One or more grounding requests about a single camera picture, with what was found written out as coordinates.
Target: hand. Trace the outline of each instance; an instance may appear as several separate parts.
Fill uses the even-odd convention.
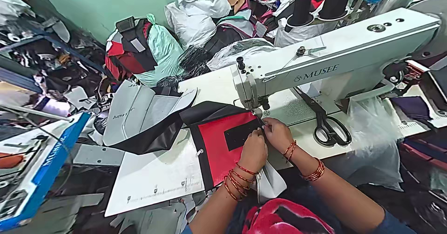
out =
[[[262,126],[265,136],[272,146],[284,154],[293,142],[292,133],[290,132],[289,127],[277,119],[264,118],[262,120],[265,122],[265,125]]]
[[[267,145],[262,135],[262,130],[254,130],[244,143],[239,165],[251,172],[257,173],[267,161]]]

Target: thread spool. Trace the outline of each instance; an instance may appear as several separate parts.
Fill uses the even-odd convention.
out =
[[[335,20],[346,15],[349,0],[325,0],[318,16],[324,20]]]
[[[312,0],[295,0],[293,3],[293,14],[287,19],[286,32],[290,32],[293,27],[307,25],[313,21],[313,16],[309,13]]]

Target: blue frame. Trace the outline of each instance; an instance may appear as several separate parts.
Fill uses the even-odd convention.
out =
[[[89,118],[88,113],[83,113],[75,124],[64,130],[60,139],[68,149],[73,148]],[[34,217],[67,157],[68,153],[58,141],[32,179],[37,187],[22,212],[17,217],[0,221],[0,231],[17,228],[22,220]]]

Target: woman's left hand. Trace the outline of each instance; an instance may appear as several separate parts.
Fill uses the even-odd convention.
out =
[[[265,165],[268,156],[267,145],[262,130],[254,130],[244,143],[239,165],[254,173],[259,172]]]

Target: woman's right hand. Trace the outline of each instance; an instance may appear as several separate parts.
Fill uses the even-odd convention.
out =
[[[265,125],[262,127],[265,136],[272,146],[284,154],[293,142],[292,133],[290,132],[289,127],[277,119],[267,117],[262,120],[265,122]]]

